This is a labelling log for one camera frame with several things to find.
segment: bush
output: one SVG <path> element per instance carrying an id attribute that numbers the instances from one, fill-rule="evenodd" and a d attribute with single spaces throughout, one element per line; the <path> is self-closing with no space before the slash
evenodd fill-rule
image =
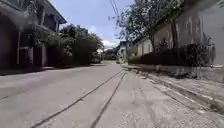
<path id="1" fill-rule="evenodd" d="M 177 49 L 152 52 L 129 60 L 130 64 L 208 66 L 207 49 L 202 44 L 190 44 Z"/>
<path id="2" fill-rule="evenodd" d="M 47 48 L 48 65 L 63 68 L 73 64 L 71 53 L 60 48 L 56 44 L 48 45 Z"/>

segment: power line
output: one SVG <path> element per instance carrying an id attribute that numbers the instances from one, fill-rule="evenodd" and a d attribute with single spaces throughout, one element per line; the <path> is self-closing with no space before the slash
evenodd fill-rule
<path id="1" fill-rule="evenodd" d="M 112 2 L 114 3 L 114 7 L 115 7 L 115 10 L 117 12 L 117 16 L 119 17 L 119 11 L 117 9 L 117 4 L 116 4 L 115 0 L 112 0 Z"/>
<path id="2" fill-rule="evenodd" d="M 117 13 L 117 10 L 115 9 L 115 6 L 114 6 L 114 3 L 112 2 L 112 0 L 110 0 L 110 4 L 111 4 L 111 6 L 112 6 L 112 8 L 114 10 L 115 15 L 117 16 L 118 13 Z"/>

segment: blue sky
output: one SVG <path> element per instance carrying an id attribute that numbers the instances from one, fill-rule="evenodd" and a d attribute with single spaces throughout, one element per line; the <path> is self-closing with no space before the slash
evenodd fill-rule
<path id="1" fill-rule="evenodd" d="M 115 21 L 108 20 L 114 16 L 109 0 L 50 0 L 65 17 L 68 23 L 81 25 L 90 32 L 97 33 L 107 47 L 116 45 L 119 41 L 114 36 L 118 33 Z M 115 0 L 119 12 L 132 4 L 133 0 Z"/>

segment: cloud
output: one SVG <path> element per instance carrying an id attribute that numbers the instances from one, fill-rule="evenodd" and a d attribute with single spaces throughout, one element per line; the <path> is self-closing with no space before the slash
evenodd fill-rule
<path id="1" fill-rule="evenodd" d="M 88 30 L 90 33 L 95 33 L 95 34 L 97 34 L 99 37 L 103 37 L 103 34 L 102 33 L 100 33 L 99 31 L 98 31 L 98 29 L 95 27 L 95 26 L 91 26 L 90 28 L 89 28 L 89 30 Z M 105 46 L 105 49 L 111 49 L 111 48 L 114 48 L 114 47 L 116 47 L 117 45 L 118 45 L 118 43 L 119 43 L 119 40 L 112 40 L 112 41 L 109 41 L 109 40 L 103 40 L 102 41 L 103 42 L 103 44 L 104 44 L 104 46 Z"/>
<path id="2" fill-rule="evenodd" d="M 111 49 L 111 48 L 114 48 L 118 45 L 118 42 L 111 42 L 111 41 L 108 41 L 108 40 L 103 40 L 102 42 L 105 46 L 105 49 Z"/>
<path id="3" fill-rule="evenodd" d="M 95 26 L 91 26 L 90 28 L 89 28 L 89 30 L 88 30 L 90 33 L 95 33 L 95 34 L 97 34 L 99 37 L 103 37 L 103 34 L 102 33 L 100 33 L 99 31 L 98 31 L 98 29 L 95 27 Z"/>

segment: street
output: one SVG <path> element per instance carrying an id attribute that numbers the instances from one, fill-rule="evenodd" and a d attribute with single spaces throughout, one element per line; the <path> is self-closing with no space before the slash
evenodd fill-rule
<path id="1" fill-rule="evenodd" d="M 1 128 L 218 128 L 115 62 L 0 77 Z"/>

